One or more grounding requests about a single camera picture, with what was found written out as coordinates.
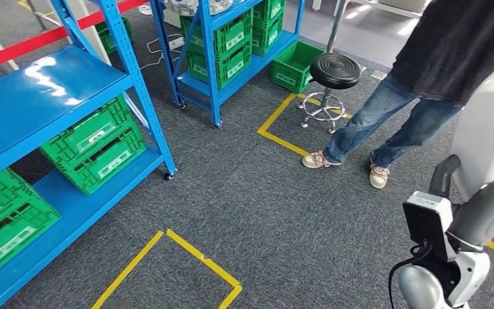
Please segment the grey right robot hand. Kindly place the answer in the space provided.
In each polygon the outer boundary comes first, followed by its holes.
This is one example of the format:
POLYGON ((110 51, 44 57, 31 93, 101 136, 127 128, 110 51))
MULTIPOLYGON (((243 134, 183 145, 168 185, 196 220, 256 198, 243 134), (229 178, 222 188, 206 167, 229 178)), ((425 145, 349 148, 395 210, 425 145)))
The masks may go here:
POLYGON ((452 218, 445 223, 436 214, 437 223, 429 224, 424 242, 438 254, 457 252, 459 245, 467 245, 474 251, 482 250, 494 238, 494 181, 479 189, 467 202, 455 208, 444 206, 444 214, 452 218))

